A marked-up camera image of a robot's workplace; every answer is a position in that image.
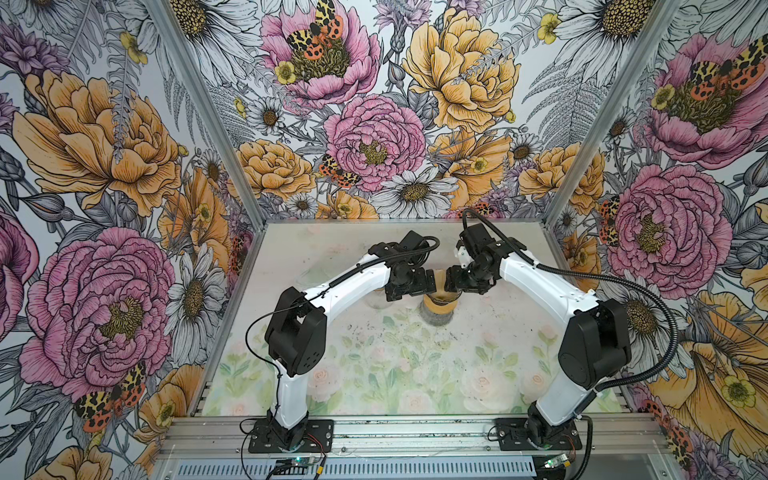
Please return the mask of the wooden ring dripper holder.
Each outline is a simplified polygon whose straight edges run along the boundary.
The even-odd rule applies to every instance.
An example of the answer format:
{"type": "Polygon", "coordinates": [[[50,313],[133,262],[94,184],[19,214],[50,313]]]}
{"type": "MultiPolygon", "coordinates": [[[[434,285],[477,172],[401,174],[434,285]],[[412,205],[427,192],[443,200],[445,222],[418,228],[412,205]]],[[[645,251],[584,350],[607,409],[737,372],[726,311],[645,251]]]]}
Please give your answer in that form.
{"type": "Polygon", "coordinates": [[[429,296],[425,297],[422,301],[422,305],[426,311],[434,316],[451,315],[455,311],[457,304],[457,300],[450,302],[434,301],[429,296]]]}

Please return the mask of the clear glass carafe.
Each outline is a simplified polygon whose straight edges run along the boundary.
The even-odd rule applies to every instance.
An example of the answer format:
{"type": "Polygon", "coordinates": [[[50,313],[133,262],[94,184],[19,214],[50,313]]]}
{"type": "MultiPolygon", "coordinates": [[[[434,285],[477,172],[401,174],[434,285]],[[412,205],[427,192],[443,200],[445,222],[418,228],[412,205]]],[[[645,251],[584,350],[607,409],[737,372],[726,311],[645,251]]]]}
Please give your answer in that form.
{"type": "Polygon", "coordinates": [[[386,310],[393,305],[393,303],[388,300],[384,289],[377,289],[366,295],[364,297],[364,303],[366,306],[376,311],[386,310]]]}

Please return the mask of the grey glass dripper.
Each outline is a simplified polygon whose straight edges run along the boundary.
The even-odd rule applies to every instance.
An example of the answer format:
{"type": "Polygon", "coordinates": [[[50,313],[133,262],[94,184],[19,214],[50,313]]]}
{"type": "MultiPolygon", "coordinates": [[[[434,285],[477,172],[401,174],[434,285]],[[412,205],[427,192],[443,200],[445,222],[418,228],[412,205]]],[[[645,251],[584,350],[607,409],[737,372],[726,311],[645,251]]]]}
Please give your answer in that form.
{"type": "Polygon", "coordinates": [[[435,292],[427,294],[425,299],[435,305],[446,306],[457,302],[460,297],[461,294],[458,292],[435,292]]]}

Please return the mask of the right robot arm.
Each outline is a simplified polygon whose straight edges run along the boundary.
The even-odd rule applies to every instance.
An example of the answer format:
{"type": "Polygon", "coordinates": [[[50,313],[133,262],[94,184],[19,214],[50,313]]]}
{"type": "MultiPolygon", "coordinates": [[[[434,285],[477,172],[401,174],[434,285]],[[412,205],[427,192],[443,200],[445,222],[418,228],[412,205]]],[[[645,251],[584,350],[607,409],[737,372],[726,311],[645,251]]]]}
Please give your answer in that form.
{"type": "Polygon", "coordinates": [[[528,408],[525,422],[529,443],[548,447],[596,398],[599,384],[631,360],[627,307],[579,289],[521,242],[491,234],[482,224],[463,228],[455,253],[458,263],[446,273],[448,291],[483,295],[500,281],[509,283],[559,329],[559,372],[528,408]]]}

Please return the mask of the grey ribbed glass pitcher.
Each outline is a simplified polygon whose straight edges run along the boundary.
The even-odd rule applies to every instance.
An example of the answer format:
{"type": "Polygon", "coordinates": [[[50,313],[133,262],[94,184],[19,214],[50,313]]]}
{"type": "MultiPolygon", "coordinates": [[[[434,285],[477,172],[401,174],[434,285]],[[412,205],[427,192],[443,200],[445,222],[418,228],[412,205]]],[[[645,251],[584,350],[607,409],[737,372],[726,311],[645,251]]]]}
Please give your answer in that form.
{"type": "Polygon", "coordinates": [[[421,319],[430,326],[443,327],[448,325],[454,318],[454,313],[434,313],[429,310],[420,313],[421,319]]]}

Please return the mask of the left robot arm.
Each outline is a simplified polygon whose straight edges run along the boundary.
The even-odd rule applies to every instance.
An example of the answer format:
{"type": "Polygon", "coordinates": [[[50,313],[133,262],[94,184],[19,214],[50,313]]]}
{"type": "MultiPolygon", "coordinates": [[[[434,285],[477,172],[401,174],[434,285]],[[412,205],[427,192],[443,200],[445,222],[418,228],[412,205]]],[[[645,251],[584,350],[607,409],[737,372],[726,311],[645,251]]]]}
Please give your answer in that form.
{"type": "Polygon", "coordinates": [[[411,230],[398,242],[371,246],[354,265],[325,283],[281,293],[264,335],[268,362],[276,369],[267,425],[280,448],[294,450],[305,436],[310,373],[325,355],[333,321],[376,290],[382,290],[388,302],[434,293],[435,274],[424,263],[439,246],[436,237],[411,230]]]}

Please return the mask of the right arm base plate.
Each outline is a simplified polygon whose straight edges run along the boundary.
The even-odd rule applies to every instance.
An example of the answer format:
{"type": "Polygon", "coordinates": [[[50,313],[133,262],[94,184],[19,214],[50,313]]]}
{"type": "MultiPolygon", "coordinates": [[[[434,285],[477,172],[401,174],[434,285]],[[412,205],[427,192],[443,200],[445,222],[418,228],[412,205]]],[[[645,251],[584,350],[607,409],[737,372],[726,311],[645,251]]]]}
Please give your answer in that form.
{"type": "Polygon", "coordinates": [[[578,451],[582,441],[573,420],[551,426],[537,419],[496,418],[489,434],[501,451],[578,451]]]}

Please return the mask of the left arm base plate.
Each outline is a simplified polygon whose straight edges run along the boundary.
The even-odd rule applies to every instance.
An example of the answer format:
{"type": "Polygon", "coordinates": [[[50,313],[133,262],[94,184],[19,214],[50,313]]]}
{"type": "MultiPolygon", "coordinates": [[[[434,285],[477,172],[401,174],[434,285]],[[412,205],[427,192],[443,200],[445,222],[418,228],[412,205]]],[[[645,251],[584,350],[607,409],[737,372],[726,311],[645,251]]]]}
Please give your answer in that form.
{"type": "Polygon", "coordinates": [[[305,418],[291,429],[276,420],[257,418],[248,432],[250,454],[329,453],[333,445],[335,422],[305,418]]]}

